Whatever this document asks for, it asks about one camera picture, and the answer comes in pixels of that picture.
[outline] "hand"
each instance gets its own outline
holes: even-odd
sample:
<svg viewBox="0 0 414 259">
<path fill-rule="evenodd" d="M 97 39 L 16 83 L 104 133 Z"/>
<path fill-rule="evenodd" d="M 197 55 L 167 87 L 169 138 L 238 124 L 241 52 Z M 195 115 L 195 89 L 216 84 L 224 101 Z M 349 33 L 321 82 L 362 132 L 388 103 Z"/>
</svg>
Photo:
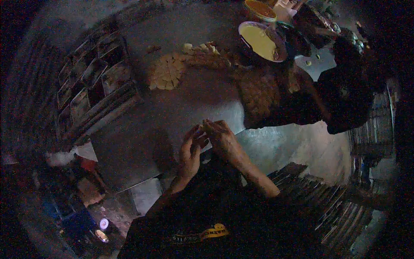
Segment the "hand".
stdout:
<svg viewBox="0 0 414 259">
<path fill-rule="evenodd" d="M 203 129 L 209 136 L 214 152 L 224 160 L 228 160 L 235 167 L 250 161 L 225 121 L 212 122 L 206 119 L 203 121 Z"/>
<path fill-rule="evenodd" d="M 180 169 L 177 173 L 180 179 L 189 182 L 195 176 L 200 167 L 201 150 L 208 143 L 208 138 L 200 125 L 187 132 L 180 149 Z"/>
</svg>

